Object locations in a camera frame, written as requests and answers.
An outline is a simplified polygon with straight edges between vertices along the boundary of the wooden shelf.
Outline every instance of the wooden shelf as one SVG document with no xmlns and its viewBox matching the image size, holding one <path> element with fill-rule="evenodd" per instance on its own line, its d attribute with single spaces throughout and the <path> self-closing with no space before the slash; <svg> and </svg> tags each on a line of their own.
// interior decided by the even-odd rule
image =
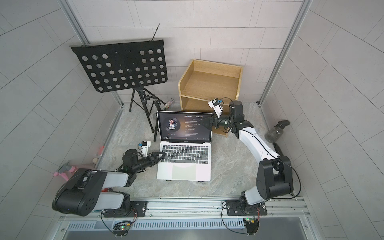
<svg viewBox="0 0 384 240">
<path fill-rule="evenodd" d="M 240 92 L 243 67 L 192 60 L 179 80 L 179 94 L 182 111 L 213 112 L 208 102 L 218 98 L 237 100 Z M 223 114 L 229 113 L 229 99 L 223 99 Z M 228 136 L 220 129 L 215 133 Z"/>
</svg>

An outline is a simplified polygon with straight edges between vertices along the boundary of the laptop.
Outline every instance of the laptop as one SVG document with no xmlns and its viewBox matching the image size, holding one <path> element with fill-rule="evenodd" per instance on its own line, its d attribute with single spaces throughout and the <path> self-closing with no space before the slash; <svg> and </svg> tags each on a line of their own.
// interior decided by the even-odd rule
<svg viewBox="0 0 384 240">
<path fill-rule="evenodd" d="M 212 113 L 158 111 L 160 151 L 167 155 L 158 163 L 157 179 L 211 180 L 212 130 L 198 124 Z"/>
</svg>

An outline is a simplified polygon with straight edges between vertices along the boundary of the music stand tripod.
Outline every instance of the music stand tripod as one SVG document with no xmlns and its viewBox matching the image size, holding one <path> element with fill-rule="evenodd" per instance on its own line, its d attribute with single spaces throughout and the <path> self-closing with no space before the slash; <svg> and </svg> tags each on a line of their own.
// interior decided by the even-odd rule
<svg viewBox="0 0 384 240">
<path fill-rule="evenodd" d="M 139 94 L 142 106 L 140 106 L 135 100 L 133 100 L 133 98 L 135 96 L 135 91 Z M 151 109 L 148 111 L 147 100 L 150 100 L 151 98 L 153 99 L 153 102 L 152 102 Z M 152 132 L 155 133 L 154 140 L 153 140 L 155 142 L 156 141 L 156 137 L 157 137 L 157 132 L 159 131 L 159 123 L 158 123 L 158 120 L 156 118 L 156 126 L 155 126 L 155 129 L 154 129 L 153 126 L 152 126 L 152 122 L 151 122 L 151 119 L 150 119 L 149 115 L 151 114 L 152 108 L 153 108 L 154 105 L 155 105 L 157 111 L 161 111 L 162 109 L 160 107 L 160 103 L 165 104 L 165 102 L 162 101 L 161 99 L 159 99 L 158 97 L 156 97 L 155 94 L 153 94 L 150 91 L 148 91 L 141 84 L 139 84 L 139 87 L 133 88 L 132 97 L 131 97 L 131 103 L 129 105 L 129 112 L 132 111 L 132 103 L 136 103 L 141 109 L 144 110 L 144 112 L 145 112 L 145 114 L 147 116 L 147 119 L 148 119 L 149 126 L 151 127 Z"/>
</svg>

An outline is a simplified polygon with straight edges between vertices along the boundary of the spray bottle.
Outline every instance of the spray bottle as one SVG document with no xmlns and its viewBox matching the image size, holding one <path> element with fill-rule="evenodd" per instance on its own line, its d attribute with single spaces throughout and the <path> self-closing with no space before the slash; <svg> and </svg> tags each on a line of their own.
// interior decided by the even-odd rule
<svg viewBox="0 0 384 240">
<path fill-rule="evenodd" d="M 277 123 L 276 126 L 274 126 L 272 129 L 270 129 L 265 135 L 265 140 L 267 140 L 270 143 L 276 142 L 280 136 L 284 133 L 283 129 L 285 126 L 288 126 L 291 124 L 288 120 L 282 120 Z"/>
</svg>

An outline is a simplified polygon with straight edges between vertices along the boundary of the gray marble surface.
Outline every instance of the gray marble surface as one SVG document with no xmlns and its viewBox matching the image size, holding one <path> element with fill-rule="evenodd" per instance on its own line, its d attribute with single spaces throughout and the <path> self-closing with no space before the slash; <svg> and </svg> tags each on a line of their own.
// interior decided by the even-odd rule
<svg viewBox="0 0 384 240">
<path fill-rule="evenodd" d="M 160 136 L 153 142 L 153 133 L 142 109 L 135 104 L 132 112 L 129 105 L 124 106 L 123 113 L 105 151 L 99 169 L 115 170 L 122 164 L 122 154 L 131 148 L 137 148 L 143 140 L 151 141 L 149 152 L 158 151 Z M 171 111 L 180 111 L 180 104 L 173 104 Z M 250 121 L 259 135 L 264 138 L 267 126 L 260 108 L 256 103 L 243 103 L 246 120 Z M 242 191 L 256 184 L 258 164 L 248 148 L 232 133 L 228 137 L 212 135 L 211 181 L 176 181 L 157 180 L 157 165 L 137 174 L 130 187 L 116 188 L 127 192 L 131 197 L 189 197 L 212 195 L 239 195 Z"/>
</svg>

